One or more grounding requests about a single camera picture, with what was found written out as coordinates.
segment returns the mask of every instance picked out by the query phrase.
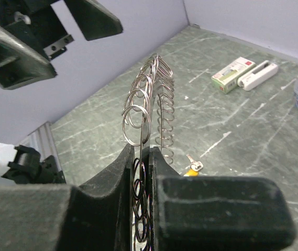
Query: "black metal part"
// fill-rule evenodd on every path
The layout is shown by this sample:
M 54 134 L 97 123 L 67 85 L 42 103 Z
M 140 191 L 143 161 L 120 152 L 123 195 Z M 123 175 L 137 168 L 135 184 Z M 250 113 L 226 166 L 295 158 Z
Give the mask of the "black metal part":
M 1 88 L 16 89 L 57 75 L 49 61 L 74 41 L 50 6 L 57 1 L 0 0 Z M 66 4 L 87 40 L 123 30 L 120 21 L 94 0 L 68 0 Z M 30 23 L 15 20 L 17 13 L 26 15 Z
M 183 177 L 158 149 L 151 158 L 156 250 L 273 251 L 292 245 L 295 226 L 272 181 Z
M 63 172 L 59 172 L 56 159 L 51 155 L 40 163 L 40 153 L 31 147 L 20 145 L 13 162 L 9 162 L 2 177 L 16 184 L 61 184 L 66 183 Z
M 80 187 L 0 187 L 0 250 L 129 251 L 134 148 Z

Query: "table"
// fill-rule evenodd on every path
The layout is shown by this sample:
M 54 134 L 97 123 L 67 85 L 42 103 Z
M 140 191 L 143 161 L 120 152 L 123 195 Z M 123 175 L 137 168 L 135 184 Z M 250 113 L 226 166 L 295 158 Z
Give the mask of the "table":
M 175 76 L 175 170 L 186 172 L 190 154 L 204 164 L 201 175 L 272 179 L 298 229 L 298 110 L 292 101 L 298 64 L 192 27 L 155 51 Z M 225 95 L 213 87 L 211 76 L 239 56 L 256 63 L 270 60 L 280 70 L 250 92 L 237 88 Z M 125 146 L 123 103 L 145 60 L 52 125 L 68 183 L 90 179 Z M 287 250 L 298 251 L 298 238 Z

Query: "cardboard box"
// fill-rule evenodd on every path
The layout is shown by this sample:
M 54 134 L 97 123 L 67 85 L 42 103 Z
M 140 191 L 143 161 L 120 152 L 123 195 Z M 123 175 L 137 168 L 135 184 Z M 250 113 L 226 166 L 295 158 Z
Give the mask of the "cardboard box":
M 212 76 L 213 84 L 215 87 L 227 94 L 237 86 L 238 78 L 255 66 L 256 64 L 253 61 L 239 57 Z

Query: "spiral wire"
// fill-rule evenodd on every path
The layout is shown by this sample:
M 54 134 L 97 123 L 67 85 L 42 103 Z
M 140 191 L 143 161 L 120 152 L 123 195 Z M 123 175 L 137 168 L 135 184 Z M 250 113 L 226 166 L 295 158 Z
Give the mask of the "spiral wire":
M 139 146 L 139 157 L 133 163 L 133 211 L 135 215 L 135 236 L 134 250 L 136 251 L 136 241 L 145 243 L 141 251 L 151 250 L 151 228 L 148 199 L 152 195 L 146 192 L 146 177 L 148 169 L 142 161 L 142 150 L 150 146 L 150 136 L 152 128 L 152 108 L 155 97 L 157 96 L 158 132 L 159 136 L 155 142 L 160 146 L 164 158 L 169 164 L 173 163 L 173 125 L 174 120 L 174 80 L 173 72 L 161 56 L 153 54 L 140 69 L 136 79 L 130 87 L 129 94 L 124 102 L 123 116 L 123 135 L 126 141 L 133 146 Z M 135 104 L 134 100 L 141 102 L 142 105 Z M 136 124 L 130 112 L 141 113 L 141 123 Z M 132 141 L 127 133 L 126 127 L 140 129 L 141 137 L 139 142 Z

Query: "coiled wire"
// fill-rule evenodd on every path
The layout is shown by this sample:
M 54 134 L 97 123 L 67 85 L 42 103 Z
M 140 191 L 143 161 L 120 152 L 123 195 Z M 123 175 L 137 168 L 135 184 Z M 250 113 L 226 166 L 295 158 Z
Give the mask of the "coiled wire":
M 172 164 L 174 153 L 169 147 L 173 145 L 173 126 L 171 124 L 174 120 L 173 92 L 173 72 L 159 55 L 153 54 L 140 69 L 136 79 L 131 84 L 129 94 L 124 102 L 124 110 L 122 112 L 123 135 L 130 145 L 140 147 L 139 157 L 133 163 L 132 177 L 133 211 L 135 215 L 134 250 L 136 250 L 136 241 L 145 243 L 145 247 L 141 248 L 142 251 L 150 250 L 151 246 L 150 233 L 152 226 L 150 225 L 148 198 L 152 195 L 146 194 L 148 170 L 142 161 L 142 150 L 150 146 L 153 102 L 155 97 L 158 96 L 157 128 L 160 136 L 155 138 L 155 142 L 160 145 L 160 150 L 165 159 L 169 164 Z M 142 102 L 142 105 L 135 104 L 134 99 Z M 141 113 L 141 123 L 136 124 L 130 112 Z M 127 125 L 141 130 L 141 137 L 138 143 L 135 143 L 128 137 L 126 133 Z M 139 178 L 135 178 L 136 172 L 139 173 Z

